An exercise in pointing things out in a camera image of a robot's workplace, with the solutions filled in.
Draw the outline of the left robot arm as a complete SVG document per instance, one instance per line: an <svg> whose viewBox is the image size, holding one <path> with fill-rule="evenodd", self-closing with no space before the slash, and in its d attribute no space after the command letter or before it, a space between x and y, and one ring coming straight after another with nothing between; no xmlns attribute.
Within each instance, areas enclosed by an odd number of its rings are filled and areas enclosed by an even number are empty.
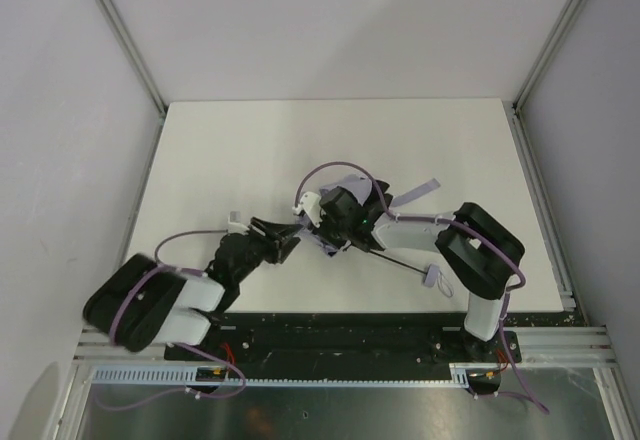
<svg viewBox="0 0 640 440"><path fill-rule="evenodd" d="M245 226L231 221L213 259L203 269L170 265L151 256L131 256L87 300L82 316L110 342L131 353L153 343L199 345L210 314L225 312L239 297L240 284L262 264L283 263L300 243L299 223L278 224L253 217Z"/></svg>

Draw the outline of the lavender folding umbrella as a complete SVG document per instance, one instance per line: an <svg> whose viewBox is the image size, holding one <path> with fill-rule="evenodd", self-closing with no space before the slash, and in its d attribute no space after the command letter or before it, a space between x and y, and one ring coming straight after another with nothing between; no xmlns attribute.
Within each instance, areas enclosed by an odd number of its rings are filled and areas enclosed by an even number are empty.
<svg viewBox="0 0 640 440"><path fill-rule="evenodd" d="M386 183L351 174L337 182L322 186L314 193L321 196L322 218L351 219L360 222L358 246L353 248L381 256L385 251L392 249L437 251L437 236L444 225L442 217L432 219L419 215L411 220L397 214L388 215L387 210L393 206L411 203L438 187L439 182L432 179L395 198L386 193ZM304 193L296 193L294 205ZM332 257L347 250L337 250L325 244L319 237L319 227L314 227L300 217L298 222L303 225L306 237L318 245L327 256Z"/></svg>

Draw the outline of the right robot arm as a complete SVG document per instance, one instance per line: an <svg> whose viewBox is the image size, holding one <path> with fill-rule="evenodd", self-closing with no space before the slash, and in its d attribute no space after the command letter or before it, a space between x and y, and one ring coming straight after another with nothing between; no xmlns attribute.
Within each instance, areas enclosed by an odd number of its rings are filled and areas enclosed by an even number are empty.
<svg viewBox="0 0 640 440"><path fill-rule="evenodd" d="M440 216L400 214L391 209L417 195L395 199L388 189L377 181L359 192L344 185L322 189L311 207L311 231L336 250L440 254L468 291L464 331L482 342L493 340L505 316L508 282L521 274L524 245L476 203Z"/></svg>

